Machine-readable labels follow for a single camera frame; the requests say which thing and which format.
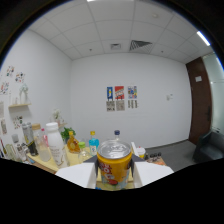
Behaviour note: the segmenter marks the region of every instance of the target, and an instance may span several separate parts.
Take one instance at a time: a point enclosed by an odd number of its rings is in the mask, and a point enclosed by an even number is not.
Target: wooden door
[[[212,98],[208,74],[202,58],[186,64],[192,96],[192,118],[189,141],[197,144],[201,134],[209,132],[212,117]]]

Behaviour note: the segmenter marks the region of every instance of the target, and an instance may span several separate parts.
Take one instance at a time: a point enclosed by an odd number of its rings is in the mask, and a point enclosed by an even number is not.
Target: white bottle
[[[70,164],[66,154],[64,142],[62,140],[61,134],[58,131],[58,123],[48,123],[46,124],[46,127],[48,145],[57,167],[59,169],[68,167]]]

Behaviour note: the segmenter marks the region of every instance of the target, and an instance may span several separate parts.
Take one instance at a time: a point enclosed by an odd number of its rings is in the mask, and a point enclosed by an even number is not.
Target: bottle
[[[71,153],[79,153],[80,152],[80,147],[79,147],[79,141],[75,139],[73,131],[69,131],[69,139],[67,141],[67,146],[69,149],[69,152]]]
[[[91,131],[90,135],[91,135],[91,139],[89,140],[90,154],[92,156],[95,156],[99,146],[99,140],[95,138],[95,131]]]
[[[116,130],[114,131],[114,135],[115,135],[115,140],[120,140],[120,131],[119,130]]]
[[[33,131],[33,137],[34,137],[34,142],[37,148],[37,151],[40,155],[40,159],[44,162],[47,162],[50,158],[51,155],[48,151],[44,136],[41,131],[40,124],[32,124],[32,131]]]
[[[5,149],[4,145],[3,145],[2,138],[0,138],[0,139],[1,139],[1,144],[2,144],[2,149],[3,149],[4,157],[5,157],[5,159],[9,159],[8,158],[8,155],[7,155],[7,151],[6,151],[6,149]]]
[[[37,151],[36,145],[34,143],[31,123],[30,122],[28,122],[27,124],[23,123],[22,129],[23,129],[23,134],[24,134],[24,139],[26,141],[26,145],[28,146],[28,148],[30,150],[30,154],[32,156],[37,156],[38,151]]]
[[[17,134],[13,134],[12,135],[12,141],[14,143],[14,151],[15,151],[15,154],[16,154],[16,161],[17,162],[22,162],[22,159],[20,157],[20,154],[17,150],[17,144],[19,143],[19,138],[18,138],[18,135]]]
[[[70,164],[65,151],[65,145],[63,139],[58,131],[58,123],[56,122],[47,123],[46,127],[48,132],[47,134],[48,145],[57,167],[59,169],[68,167]]]
[[[92,156],[89,152],[86,151],[86,143],[85,142],[79,142],[79,148],[80,153],[78,155],[79,163],[83,163],[85,160],[90,159]]]
[[[45,134],[45,130],[44,130],[44,128],[42,128],[41,131],[42,131],[42,135],[44,136],[44,140],[45,140],[45,142],[46,142],[46,145],[47,145],[47,147],[48,147],[47,135]]]

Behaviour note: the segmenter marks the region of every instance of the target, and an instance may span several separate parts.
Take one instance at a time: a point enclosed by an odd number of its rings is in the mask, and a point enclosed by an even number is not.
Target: can
[[[23,134],[24,134],[24,138],[26,141],[26,145],[28,146],[28,148],[30,150],[30,154],[32,156],[37,156],[38,152],[37,152],[36,145],[35,145],[34,139],[33,139],[31,123],[30,122],[28,122],[28,124],[23,123],[22,128],[23,128]]]
[[[108,140],[99,145],[97,159],[105,187],[121,190],[126,187],[131,166],[131,146],[120,140]]]

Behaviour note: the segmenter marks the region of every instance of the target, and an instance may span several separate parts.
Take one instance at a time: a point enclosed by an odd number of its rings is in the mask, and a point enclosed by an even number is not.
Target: plastic bottle
[[[115,135],[115,140],[120,140],[120,131],[119,130],[116,130],[114,131],[114,135]]]
[[[66,154],[63,139],[58,131],[58,123],[56,122],[48,123],[46,124],[46,127],[47,127],[48,145],[57,167],[59,169],[68,167],[70,164]]]
[[[79,142],[80,153],[78,155],[79,163],[83,163],[85,160],[90,159],[92,156],[86,151],[86,143]]]
[[[92,156],[95,156],[97,154],[97,149],[99,146],[99,140],[95,138],[95,131],[90,132],[91,139],[89,140],[89,149],[90,154]]]
[[[69,149],[69,152],[71,153],[79,153],[80,147],[79,147],[79,141],[75,139],[73,131],[69,131],[69,139],[67,141],[67,146]]]
[[[44,162],[47,162],[51,158],[51,155],[48,151],[48,147],[42,134],[40,124],[32,124],[32,130],[34,142],[40,155],[40,159]]]

